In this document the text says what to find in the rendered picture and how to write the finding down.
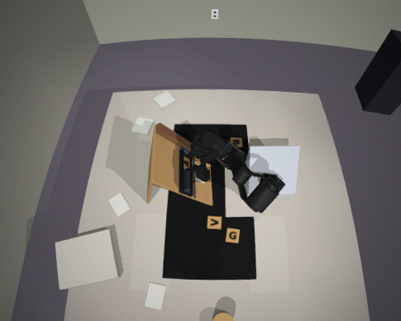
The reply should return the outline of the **white round container with tan lid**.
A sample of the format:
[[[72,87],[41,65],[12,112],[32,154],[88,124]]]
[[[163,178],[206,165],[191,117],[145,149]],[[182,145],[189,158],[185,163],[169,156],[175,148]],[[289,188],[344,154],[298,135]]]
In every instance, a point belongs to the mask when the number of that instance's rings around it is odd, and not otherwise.
[[[227,311],[220,310],[213,315],[212,321],[234,321],[234,320]]]

